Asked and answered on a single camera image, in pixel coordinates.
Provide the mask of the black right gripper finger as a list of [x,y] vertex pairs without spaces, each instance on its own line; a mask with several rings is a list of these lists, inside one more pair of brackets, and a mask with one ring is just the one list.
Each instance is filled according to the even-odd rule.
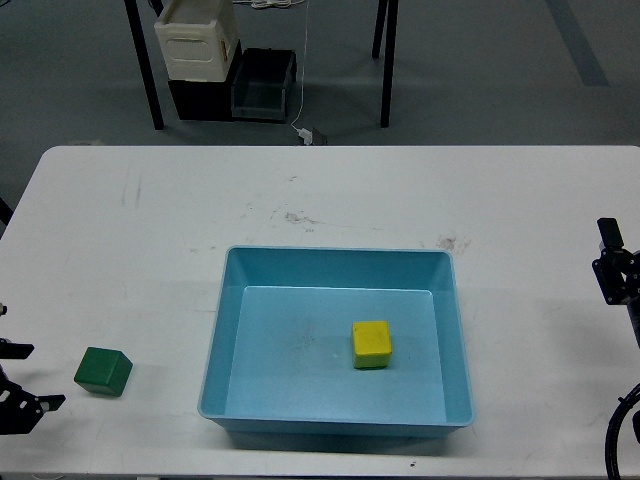
[[600,257],[592,262],[596,280],[608,305],[628,305],[639,297],[639,253],[624,247],[615,218],[597,220]]

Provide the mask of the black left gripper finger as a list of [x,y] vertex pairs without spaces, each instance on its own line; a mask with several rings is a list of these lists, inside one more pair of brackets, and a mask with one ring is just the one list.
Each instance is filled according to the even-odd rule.
[[34,351],[32,344],[15,343],[5,338],[0,339],[1,360],[25,360]]
[[12,382],[1,370],[1,435],[25,435],[32,432],[48,412],[57,411],[66,396],[34,395]]

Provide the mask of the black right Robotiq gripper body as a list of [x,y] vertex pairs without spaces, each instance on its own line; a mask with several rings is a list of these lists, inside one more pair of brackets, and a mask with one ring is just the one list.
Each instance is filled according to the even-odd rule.
[[640,300],[633,299],[627,304],[627,312],[630,318],[636,343],[640,346]]

